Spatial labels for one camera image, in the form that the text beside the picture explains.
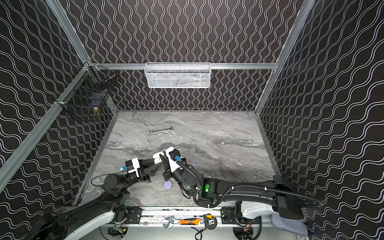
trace patterned wall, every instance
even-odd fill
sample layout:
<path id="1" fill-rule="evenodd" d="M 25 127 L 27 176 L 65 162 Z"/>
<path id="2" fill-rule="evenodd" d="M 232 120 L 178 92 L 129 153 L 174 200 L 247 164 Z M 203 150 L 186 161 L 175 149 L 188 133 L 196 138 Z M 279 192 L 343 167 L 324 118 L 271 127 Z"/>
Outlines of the patterned wall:
<path id="1" fill-rule="evenodd" d="M 182 89 L 149 88 L 144 71 L 121 71 L 111 96 L 123 110 L 254 110 L 270 74 L 213 70 L 210 88 Z"/>
<path id="2" fill-rule="evenodd" d="M 0 1 L 0 166 L 83 65 L 44 0 Z"/>
<path id="3" fill-rule="evenodd" d="M 61 0 L 93 62 L 276 62 L 303 0 Z"/>
<path id="4" fill-rule="evenodd" d="M 310 238 L 384 238 L 384 1 L 318 0 L 261 119 L 281 173 L 325 207 Z"/>
<path id="5" fill-rule="evenodd" d="M 22 239 L 40 216 L 72 205 L 111 119 L 109 111 L 95 122 L 59 115 L 0 194 L 1 240 Z"/>

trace purple soap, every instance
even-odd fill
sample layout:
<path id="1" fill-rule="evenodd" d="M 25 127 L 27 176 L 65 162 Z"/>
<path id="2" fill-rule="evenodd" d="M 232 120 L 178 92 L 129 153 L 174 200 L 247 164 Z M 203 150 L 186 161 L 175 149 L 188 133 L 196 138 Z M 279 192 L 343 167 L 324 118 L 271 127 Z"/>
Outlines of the purple soap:
<path id="1" fill-rule="evenodd" d="M 164 188 L 167 190 L 171 189 L 172 188 L 172 182 L 170 180 L 166 181 L 164 183 Z"/>

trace purple object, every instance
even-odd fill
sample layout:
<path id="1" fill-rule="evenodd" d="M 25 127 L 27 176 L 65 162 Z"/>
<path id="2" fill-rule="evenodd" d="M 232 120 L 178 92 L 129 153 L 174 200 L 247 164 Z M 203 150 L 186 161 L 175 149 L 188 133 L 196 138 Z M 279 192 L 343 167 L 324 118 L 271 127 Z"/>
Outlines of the purple object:
<path id="1" fill-rule="evenodd" d="M 166 182 L 164 183 L 164 188 L 167 189 L 167 190 L 171 189 L 171 188 L 172 188 L 172 182 L 169 181 L 169 180 L 166 181 Z"/>

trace orange and black handle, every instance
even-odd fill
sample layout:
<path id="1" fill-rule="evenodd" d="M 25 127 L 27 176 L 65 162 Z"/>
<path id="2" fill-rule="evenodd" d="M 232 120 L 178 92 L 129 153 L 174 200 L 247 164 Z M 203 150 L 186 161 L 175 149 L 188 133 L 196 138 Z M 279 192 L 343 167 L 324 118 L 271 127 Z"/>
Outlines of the orange and black handle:
<path id="1" fill-rule="evenodd" d="M 199 225 L 200 218 L 186 218 L 180 220 L 180 225 Z"/>

